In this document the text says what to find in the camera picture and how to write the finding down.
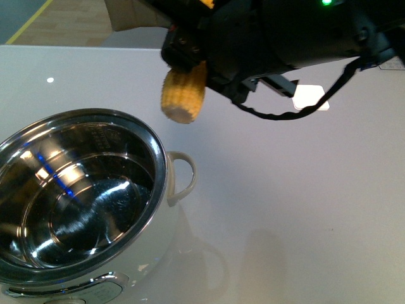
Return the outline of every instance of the pot rim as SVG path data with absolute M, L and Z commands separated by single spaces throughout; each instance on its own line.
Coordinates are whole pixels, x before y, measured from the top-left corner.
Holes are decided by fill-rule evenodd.
M 134 133 L 147 146 L 154 162 L 155 180 L 148 204 L 135 224 L 113 245 L 83 261 L 62 267 L 41 269 L 12 263 L 0 256 L 0 283 L 12 286 L 43 286 L 70 281 L 88 274 L 116 258 L 142 234 L 165 197 L 168 183 L 166 151 L 156 133 L 142 120 L 117 110 L 85 108 L 44 118 L 23 128 L 0 144 L 0 181 L 3 168 L 17 151 L 29 146 L 29 140 L 47 130 L 58 130 L 69 124 L 104 123 L 123 127 Z

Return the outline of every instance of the rice cooker button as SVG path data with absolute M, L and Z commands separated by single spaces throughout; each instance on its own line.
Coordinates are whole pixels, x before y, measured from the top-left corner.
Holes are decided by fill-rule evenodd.
M 79 299 L 64 299 L 64 300 L 53 300 L 50 302 L 46 302 L 44 304 L 85 304 L 84 300 Z

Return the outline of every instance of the rice cooker control panel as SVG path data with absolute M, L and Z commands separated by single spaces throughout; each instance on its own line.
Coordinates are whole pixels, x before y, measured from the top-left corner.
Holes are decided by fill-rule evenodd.
M 105 304 L 120 295 L 128 280 L 124 274 L 109 272 L 78 286 L 59 290 L 38 292 L 8 288 L 3 292 L 27 304 Z

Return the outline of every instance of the black cable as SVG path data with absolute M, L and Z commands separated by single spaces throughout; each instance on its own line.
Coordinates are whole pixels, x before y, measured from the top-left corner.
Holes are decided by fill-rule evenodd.
M 319 109 L 324 103 L 327 102 L 338 90 L 340 90 L 348 81 L 354 76 L 356 70 L 361 67 L 362 61 L 361 58 L 358 58 L 348 65 L 346 65 L 343 74 L 339 77 L 339 79 L 333 84 L 333 86 L 319 99 L 319 101 L 314 104 L 313 106 L 306 106 L 299 112 L 285 112 L 283 114 L 265 114 L 257 112 L 254 108 L 250 108 L 248 106 L 244 106 L 240 103 L 233 103 L 235 106 L 240 108 L 242 111 L 248 112 L 253 114 L 259 118 L 267 119 L 267 120 L 294 120 L 300 119 L 305 116 L 308 116 L 314 113 L 317 109 Z

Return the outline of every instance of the wooden floor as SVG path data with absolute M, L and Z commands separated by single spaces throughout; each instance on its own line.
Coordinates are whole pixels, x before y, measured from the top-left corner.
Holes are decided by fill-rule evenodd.
M 13 44 L 100 46 L 112 32 L 104 0 L 53 0 Z

